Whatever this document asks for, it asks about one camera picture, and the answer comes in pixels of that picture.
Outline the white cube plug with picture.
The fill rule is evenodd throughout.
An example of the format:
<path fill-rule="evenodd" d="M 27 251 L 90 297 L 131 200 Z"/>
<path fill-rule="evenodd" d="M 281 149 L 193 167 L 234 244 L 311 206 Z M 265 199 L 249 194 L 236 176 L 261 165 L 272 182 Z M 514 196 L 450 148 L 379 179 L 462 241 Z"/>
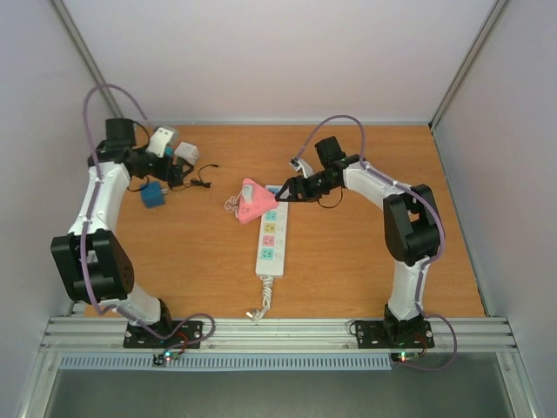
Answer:
<path fill-rule="evenodd" d="M 200 157 L 198 148 L 190 143 L 181 142 L 175 149 L 174 155 L 177 158 L 182 158 L 191 165 L 195 165 Z"/>

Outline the black plug adapter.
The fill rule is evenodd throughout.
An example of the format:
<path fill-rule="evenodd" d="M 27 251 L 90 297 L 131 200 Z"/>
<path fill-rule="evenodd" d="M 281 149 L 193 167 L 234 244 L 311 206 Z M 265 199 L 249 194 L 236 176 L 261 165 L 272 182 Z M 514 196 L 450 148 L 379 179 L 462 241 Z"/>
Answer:
<path fill-rule="evenodd" d="M 185 189 L 185 182 L 183 179 L 173 179 L 167 182 L 169 189 L 172 192 L 180 192 Z"/>

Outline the blue cube socket adapter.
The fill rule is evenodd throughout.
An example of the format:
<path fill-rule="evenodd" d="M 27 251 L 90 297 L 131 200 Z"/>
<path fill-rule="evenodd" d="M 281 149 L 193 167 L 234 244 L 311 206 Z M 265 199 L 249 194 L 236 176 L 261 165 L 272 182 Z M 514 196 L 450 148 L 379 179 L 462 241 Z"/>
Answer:
<path fill-rule="evenodd" d="M 139 192 L 145 207 L 152 209 L 165 204 L 165 195 L 168 189 L 162 187 L 158 181 L 154 181 L 141 185 Z"/>

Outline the small white charger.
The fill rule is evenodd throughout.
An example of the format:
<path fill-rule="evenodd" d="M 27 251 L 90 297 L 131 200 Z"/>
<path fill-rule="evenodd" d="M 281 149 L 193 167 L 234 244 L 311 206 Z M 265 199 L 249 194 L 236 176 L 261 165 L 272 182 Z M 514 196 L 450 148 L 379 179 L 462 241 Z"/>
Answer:
<path fill-rule="evenodd" d="M 241 192 L 242 199 L 246 205 L 253 204 L 253 185 L 252 184 L 245 184 L 243 185 L 242 192 Z"/>

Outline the white power strip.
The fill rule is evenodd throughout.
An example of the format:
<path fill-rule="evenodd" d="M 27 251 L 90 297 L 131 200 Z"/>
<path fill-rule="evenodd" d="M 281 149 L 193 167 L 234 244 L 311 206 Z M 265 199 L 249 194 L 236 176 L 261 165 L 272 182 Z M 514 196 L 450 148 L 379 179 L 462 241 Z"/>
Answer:
<path fill-rule="evenodd" d="M 277 208 L 261 216 L 255 266 L 255 274 L 259 277 L 283 277 L 287 221 L 287 202 L 279 202 Z"/>

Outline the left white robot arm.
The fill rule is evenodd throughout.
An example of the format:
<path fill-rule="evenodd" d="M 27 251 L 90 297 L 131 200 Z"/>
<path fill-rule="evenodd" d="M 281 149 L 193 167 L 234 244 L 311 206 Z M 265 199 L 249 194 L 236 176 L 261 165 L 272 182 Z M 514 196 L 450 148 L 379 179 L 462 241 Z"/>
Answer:
<path fill-rule="evenodd" d="M 136 284 L 131 259 L 115 230 L 132 178 L 150 177 L 177 187 L 200 153 L 180 141 L 170 126 L 159 126 L 139 147 L 135 123 L 128 118 L 107 119 L 105 135 L 88 159 L 89 183 L 79 214 L 65 235 L 53 238 L 50 252 L 72 301 L 86 303 L 98 314 L 116 311 L 128 320 L 131 334 L 164 347 L 176 332 L 170 311 Z"/>

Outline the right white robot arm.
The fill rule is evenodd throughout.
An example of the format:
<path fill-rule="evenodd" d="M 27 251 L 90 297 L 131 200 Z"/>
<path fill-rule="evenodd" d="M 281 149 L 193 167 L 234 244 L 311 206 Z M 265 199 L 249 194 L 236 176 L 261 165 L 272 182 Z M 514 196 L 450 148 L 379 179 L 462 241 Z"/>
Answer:
<path fill-rule="evenodd" d="M 423 292 L 430 265 L 445 245 L 445 233 L 433 191 L 427 185 L 410 186 L 391 179 L 358 154 L 347 155 L 335 137 L 315 145 L 323 169 L 309 172 L 301 158 L 291 160 L 299 172 L 279 189 L 278 202 L 317 202 L 341 188 L 356 192 L 383 213 L 388 252 L 394 259 L 393 290 L 384 318 L 370 334 L 358 331 L 359 345 L 374 340 L 388 348 L 403 348 L 426 337 Z"/>

